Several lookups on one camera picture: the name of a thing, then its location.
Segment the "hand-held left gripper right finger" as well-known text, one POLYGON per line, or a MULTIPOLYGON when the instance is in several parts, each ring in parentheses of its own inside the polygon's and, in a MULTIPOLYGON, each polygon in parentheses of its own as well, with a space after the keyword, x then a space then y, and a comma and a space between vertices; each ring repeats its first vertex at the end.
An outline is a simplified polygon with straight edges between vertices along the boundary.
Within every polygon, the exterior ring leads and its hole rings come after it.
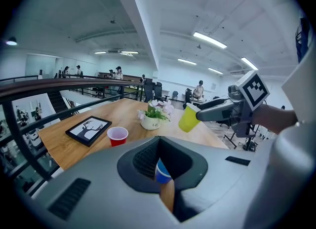
POLYGON ((160 139, 161 159, 172 159, 172 229, 265 229, 267 201, 263 182, 268 146, 242 152, 160 139))

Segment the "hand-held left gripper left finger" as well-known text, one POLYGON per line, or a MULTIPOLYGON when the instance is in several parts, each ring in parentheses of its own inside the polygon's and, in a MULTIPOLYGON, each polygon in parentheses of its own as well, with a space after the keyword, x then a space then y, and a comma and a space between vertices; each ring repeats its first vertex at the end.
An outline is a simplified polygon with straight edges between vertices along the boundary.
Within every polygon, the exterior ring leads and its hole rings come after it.
POLYGON ((142 150, 155 154, 158 142, 146 138, 86 156, 47 183, 34 199, 34 214, 50 229, 177 227, 159 184, 133 164, 142 150))

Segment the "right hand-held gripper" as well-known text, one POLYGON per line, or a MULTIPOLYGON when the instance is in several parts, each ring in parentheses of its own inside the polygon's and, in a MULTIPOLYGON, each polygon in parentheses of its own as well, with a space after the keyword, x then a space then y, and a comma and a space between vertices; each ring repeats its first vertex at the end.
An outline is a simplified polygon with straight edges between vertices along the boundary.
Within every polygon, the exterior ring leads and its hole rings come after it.
POLYGON ((216 98, 199 104, 196 119, 223 121, 230 125, 238 138, 254 137, 250 133, 254 111, 267 99, 270 92, 257 71, 249 71, 228 88, 228 98, 216 98))

